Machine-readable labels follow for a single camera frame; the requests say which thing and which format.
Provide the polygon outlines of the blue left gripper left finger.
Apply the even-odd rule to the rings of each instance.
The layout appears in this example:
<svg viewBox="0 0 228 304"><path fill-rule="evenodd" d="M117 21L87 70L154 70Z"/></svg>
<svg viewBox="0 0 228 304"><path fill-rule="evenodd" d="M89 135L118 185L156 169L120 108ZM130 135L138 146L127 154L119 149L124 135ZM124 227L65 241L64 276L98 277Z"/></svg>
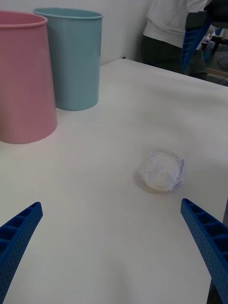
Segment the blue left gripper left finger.
<svg viewBox="0 0 228 304"><path fill-rule="evenodd" d="M42 217L41 203L35 202L0 227L0 303Z"/></svg>

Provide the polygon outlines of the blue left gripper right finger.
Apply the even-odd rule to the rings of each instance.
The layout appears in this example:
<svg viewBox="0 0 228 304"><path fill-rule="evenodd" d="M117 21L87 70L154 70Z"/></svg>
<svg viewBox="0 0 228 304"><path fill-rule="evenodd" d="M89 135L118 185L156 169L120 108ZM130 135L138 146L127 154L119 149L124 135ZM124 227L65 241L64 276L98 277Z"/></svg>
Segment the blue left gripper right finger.
<svg viewBox="0 0 228 304"><path fill-rule="evenodd" d="M188 199L180 212L223 304L228 302L228 227Z"/></svg>

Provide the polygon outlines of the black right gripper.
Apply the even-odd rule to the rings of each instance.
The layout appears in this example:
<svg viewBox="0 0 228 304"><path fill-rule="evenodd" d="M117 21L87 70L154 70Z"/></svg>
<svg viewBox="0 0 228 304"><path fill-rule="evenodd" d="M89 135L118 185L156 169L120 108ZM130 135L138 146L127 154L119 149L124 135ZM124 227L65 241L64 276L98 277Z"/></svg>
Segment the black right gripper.
<svg viewBox="0 0 228 304"><path fill-rule="evenodd" d="M189 13L185 24L181 62L185 71L210 25L228 23L228 0L211 0L204 11Z"/></svg>

